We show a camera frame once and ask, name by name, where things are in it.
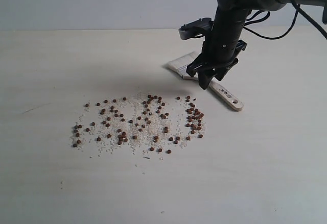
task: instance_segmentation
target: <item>white table surface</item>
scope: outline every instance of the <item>white table surface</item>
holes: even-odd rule
[[[221,82],[234,112],[162,67],[200,51],[176,30],[0,32],[0,222],[326,223],[326,41],[312,27],[242,38]],[[70,148],[85,102],[137,91],[197,97],[201,143],[163,160]]]

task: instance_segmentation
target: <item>brush handle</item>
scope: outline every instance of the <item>brush handle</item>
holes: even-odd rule
[[[209,87],[235,111],[243,109],[243,103],[217,82],[211,81]]]

